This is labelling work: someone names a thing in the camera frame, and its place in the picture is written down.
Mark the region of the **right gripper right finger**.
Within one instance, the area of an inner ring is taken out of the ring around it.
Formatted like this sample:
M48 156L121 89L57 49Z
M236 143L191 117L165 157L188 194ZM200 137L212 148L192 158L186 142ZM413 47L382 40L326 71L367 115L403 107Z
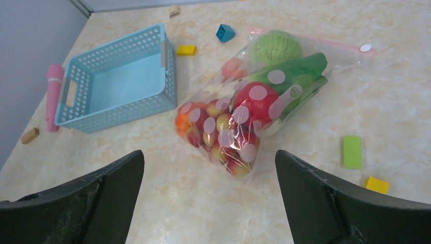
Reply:
M279 150L275 166L295 243L430 243L430 205L357 186Z

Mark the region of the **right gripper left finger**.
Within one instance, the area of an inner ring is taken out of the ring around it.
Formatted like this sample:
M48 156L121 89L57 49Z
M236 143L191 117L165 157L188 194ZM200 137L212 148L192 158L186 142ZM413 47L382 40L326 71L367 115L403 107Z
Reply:
M125 243L144 175L140 150L54 188L1 202L1 243Z

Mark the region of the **red yellow apple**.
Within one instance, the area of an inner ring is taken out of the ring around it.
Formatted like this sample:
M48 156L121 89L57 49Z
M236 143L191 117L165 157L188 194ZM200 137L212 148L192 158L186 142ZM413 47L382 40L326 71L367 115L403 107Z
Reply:
M234 96L234 121L256 130L269 127L273 122L269 108L278 97L279 94L267 84L259 81L247 84Z

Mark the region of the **orange pumpkin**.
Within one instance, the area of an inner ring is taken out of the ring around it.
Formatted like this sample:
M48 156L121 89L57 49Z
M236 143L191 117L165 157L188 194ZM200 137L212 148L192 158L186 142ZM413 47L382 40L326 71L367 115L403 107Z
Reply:
M201 108L205 104L200 102L187 102L179 107L175 117L175 129L180 137L185 137L187 129L191 126L188 116L195 108Z

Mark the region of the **green leafy vegetable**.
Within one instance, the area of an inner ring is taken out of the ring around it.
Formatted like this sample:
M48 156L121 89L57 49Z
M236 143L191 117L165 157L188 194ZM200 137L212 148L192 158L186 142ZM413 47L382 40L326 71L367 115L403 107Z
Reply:
M327 83L323 73L327 67L326 56L316 52L306 57L270 65L249 74L248 82L261 82L271 87L282 98L270 114L273 114L271 131L281 128L293 115L293 111L306 103Z

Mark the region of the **red cherry bunch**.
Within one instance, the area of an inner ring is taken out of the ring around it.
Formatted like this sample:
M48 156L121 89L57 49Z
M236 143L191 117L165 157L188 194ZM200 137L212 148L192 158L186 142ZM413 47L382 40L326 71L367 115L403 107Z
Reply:
M189 114L191 126L182 138L200 149L212 163L224 166L231 175L249 175L257 157L260 138L248 126L234 121L224 100L214 99L204 104Z

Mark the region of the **clear pink-dotted zip bag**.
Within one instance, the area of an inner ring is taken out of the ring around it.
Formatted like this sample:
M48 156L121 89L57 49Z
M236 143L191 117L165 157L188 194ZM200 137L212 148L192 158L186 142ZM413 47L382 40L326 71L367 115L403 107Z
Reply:
M365 62L371 44L349 46L254 29L174 119L177 135L235 178L247 178L261 141L279 131L332 74Z

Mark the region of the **red peach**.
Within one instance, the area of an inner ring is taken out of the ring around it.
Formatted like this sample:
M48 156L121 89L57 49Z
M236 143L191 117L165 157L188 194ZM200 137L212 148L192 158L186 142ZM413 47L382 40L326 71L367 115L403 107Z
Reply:
M240 78L248 76L247 71L248 64L244 60L234 57L222 66L222 77L223 82L229 79L238 80Z

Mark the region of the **green apple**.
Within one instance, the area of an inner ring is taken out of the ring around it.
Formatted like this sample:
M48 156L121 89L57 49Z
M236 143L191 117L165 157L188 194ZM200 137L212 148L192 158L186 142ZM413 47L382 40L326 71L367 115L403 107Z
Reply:
M272 66L302 58L303 52L294 35L281 30L271 30L253 41L249 57L251 63Z

